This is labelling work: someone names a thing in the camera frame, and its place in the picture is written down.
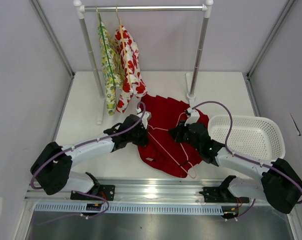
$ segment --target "gray floor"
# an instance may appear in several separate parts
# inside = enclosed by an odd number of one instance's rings
[[[286,215],[255,207],[238,222],[220,216],[105,214],[85,220],[65,213],[35,212],[28,240],[293,240]]]

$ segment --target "hanging clothes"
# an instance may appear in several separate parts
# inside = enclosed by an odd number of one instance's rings
[[[116,109],[124,113],[132,97],[136,96],[137,98],[141,98],[146,95],[147,90],[141,78],[138,62],[139,49],[132,36],[121,24],[115,31],[114,41],[125,74],[123,88]]]
[[[151,97],[148,94],[141,101],[152,114],[148,121],[149,144],[138,147],[142,161],[172,176],[187,177],[188,170],[202,159],[191,145],[175,142],[167,130],[175,128],[180,120],[187,119],[185,110],[190,105],[170,97]],[[198,123],[202,122],[207,127],[209,118],[200,111],[199,113]]]
[[[116,45],[105,25],[101,20],[101,15],[98,14],[99,25],[99,42],[101,49],[102,72],[106,90],[106,108],[109,115],[113,115],[116,111],[116,88],[123,88],[124,72],[121,68],[120,56],[116,51]]]

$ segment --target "green and yellow patterned cloth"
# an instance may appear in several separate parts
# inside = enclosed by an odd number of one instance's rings
[[[113,115],[116,111],[115,89],[122,89],[124,72],[120,67],[120,56],[116,51],[116,45],[102,23],[100,14],[98,15],[100,21],[98,32],[102,56],[102,72],[106,89],[106,108],[109,115]]]

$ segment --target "perforated plastic basket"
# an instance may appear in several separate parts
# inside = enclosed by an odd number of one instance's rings
[[[240,153],[268,160],[283,158],[284,141],[279,127],[270,119],[254,116],[232,116],[233,127],[228,146]],[[230,127],[228,115],[216,115],[209,121],[212,139],[224,143]]]

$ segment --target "red and white floral garment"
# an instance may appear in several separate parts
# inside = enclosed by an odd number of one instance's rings
[[[133,40],[132,36],[127,32],[125,27],[121,27],[125,51],[121,41],[120,28],[115,31],[114,41],[116,44],[116,51],[121,57],[122,68],[125,72],[125,80],[116,108],[118,112],[123,113],[134,95],[137,98],[141,98],[146,95],[147,91],[146,86],[141,78],[140,66],[138,63],[139,49],[137,48],[137,44]]]

